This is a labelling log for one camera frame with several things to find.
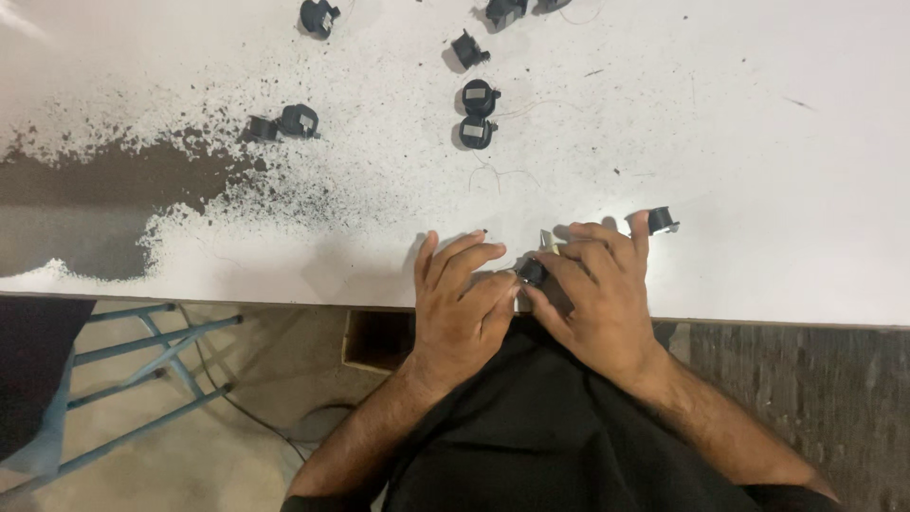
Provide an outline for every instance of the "silver metal plate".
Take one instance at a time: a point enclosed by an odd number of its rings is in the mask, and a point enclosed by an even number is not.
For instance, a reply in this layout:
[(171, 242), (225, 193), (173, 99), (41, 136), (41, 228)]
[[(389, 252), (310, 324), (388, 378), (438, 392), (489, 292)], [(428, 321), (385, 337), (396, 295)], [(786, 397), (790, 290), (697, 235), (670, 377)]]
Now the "silver metal plate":
[(464, 127), (461, 129), (461, 133), (467, 135), (468, 137), (483, 138), (483, 127), (464, 125)]
[(552, 252), (553, 254), (560, 253), (560, 247), (556, 245), (556, 239), (553, 238), (553, 233), (550, 233), (547, 230), (541, 230), (541, 249)]
[(486, 95), (487, 95), (486, 89), (468, 89), (468, 90), (464, 91), (465, 99), (475, 99), (478, 97), (484, 97)]

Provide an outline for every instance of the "finger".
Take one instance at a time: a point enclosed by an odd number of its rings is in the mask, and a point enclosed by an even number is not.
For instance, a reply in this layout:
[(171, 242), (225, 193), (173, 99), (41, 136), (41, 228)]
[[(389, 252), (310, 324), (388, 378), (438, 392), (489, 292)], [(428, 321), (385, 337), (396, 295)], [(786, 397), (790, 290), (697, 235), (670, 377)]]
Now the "finger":
[(424, 282), (427, 280), (427, 271), (430, 269), (430, 262), (433, 261), (433, 252), (439, 243), (440, 235), (436, 231), (430, 230), (417, 251), (417, 259), (414, 260), (414, 288), (418, 292), (423, 289)]
[(440, 276), (442, 275), (442, 270), (446, 268), (446, 263), (449, 262), (449, 258), (482, 241), (483, 231), (476, 230), (473, 233), (468, 233), (450, 243), (445, 249), (440, 251), (439, 254), (434, 256), (433, 261), (430, 264), (430, 269), (427, 271), (427, 279), (424, 281), (424, 285), (427, 289), (436, 289), (436, 285), (439, 283)]
[(632, 245), (635, 246), (635, 253), (638, 254), (640, 263), (648, 262), (648, 243), (651, 238), (651, 230), (648, 228), (649, 210), (636, 211), (632, 215)]
[(610, 276), (619, 273), (610, 252), (601, 241), (579, 240), (563, 245), (560, 254), (571, 260), (581, 261), (598, 283), (604, 284)]
[(502, 294), (518, 285), (515, 271), (496, 272), (477, 282), (461, 297), (460, 302), (471, 311), (475, 318), (483, 318), (496, 306)]
[(505, 253), (506, 246), (501, 243), (479, 243), (459, 252), (449, 258), (436, 289), (457, 298), (464, 292), (471, 272), (482, 267), (487, 261), (501, 258)]
[(563, 345), (569, 343), (572, 339), (569, 324), (562, 318), (560, 312), (556, 311), (556, 308), (550, 304), (550, 299), (547, 299), (547, 295), (527, 284), (522, 286), (521, 289), (524, 291), (524, 294), (528, 296), (528, 299), (531, 300), (531, 310), (534, 313), (534, 318), (543, 325), (543, 328), (546, 329), (557, 342), (562, 343)]
[(538, 252), (534, 259), (543, 263), (547, 271), (553, 274), (576, 307), (582, 307), (597, 293), (597, 285), (575, 261), (550, 252)]
[(569, 233), (578, 238), (602, 241), (607, 244), (607, 250), (613, 255), (613, 260), (619, 268), (627, 271), (635, 264), (635, 246), (629, 237), (617, 230), (604, 228), (597, 222), (580, 224), (573, 222), (569, 226)]
[(515, 295), (518, 294), (519, 286), (513, 284), (502, 293), (493, 308), (483, 317), (480, 323), (480, 342), (492, 353), (499, 351), (502, 346), (502, 338), (506, 336), (509, 330), (509, 324), (515, 315)]

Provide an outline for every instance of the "dirt stain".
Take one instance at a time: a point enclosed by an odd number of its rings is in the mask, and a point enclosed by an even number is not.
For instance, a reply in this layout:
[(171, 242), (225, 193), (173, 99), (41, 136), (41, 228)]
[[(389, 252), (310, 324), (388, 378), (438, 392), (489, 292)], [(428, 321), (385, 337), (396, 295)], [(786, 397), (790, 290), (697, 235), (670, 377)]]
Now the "dirt stain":
[[(186, 142), (196, 132), (174, 135)], [(0, 277), (54, 258), (81, 276), (142, 277), (149, 249), (139, 240), (151, 216), (181, 202), (203, 213), (229, 184), (248, 179), (245, 171), (265, 170), (261, 159), (234, 159), (225, 150), (209, 156), (201, 141), (188, 158), (166, 140), (124, 151), (122, 138), (97, 148), (88, 163), (73, 153), (51, 167), (22, 152), (24, 138), (0, 158)]]

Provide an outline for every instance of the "right hand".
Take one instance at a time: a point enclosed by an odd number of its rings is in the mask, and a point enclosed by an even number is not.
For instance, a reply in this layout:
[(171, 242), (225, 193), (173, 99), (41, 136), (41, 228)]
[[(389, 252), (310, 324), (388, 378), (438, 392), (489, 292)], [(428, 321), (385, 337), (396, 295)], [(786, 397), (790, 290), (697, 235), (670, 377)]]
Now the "right hand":
[(632, 217), (631, 239), (594, 222), (574, 222), (569, 232), (574, 241), (560, 248), (561, 256), (539, 252), (535, 258), (559, 281), (575, 309), (562, 316), (540, 290), (524, 286), (524, 292), (534, 316), (556, 341), (634, 394), (669, 359), (654, 339), (644, 286), (648, 211)]

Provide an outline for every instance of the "black shirt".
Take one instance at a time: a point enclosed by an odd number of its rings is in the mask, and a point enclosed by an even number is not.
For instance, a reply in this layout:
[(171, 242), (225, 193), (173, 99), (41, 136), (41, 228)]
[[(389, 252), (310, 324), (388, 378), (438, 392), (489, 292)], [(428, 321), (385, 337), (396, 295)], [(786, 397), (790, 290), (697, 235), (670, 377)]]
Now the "black shirt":
[[(282, 512), (366, 510), (292, 497)], [(532, 319), (421, 420), (383, 510), (838, 510), (798, 486), (736, 486)]]

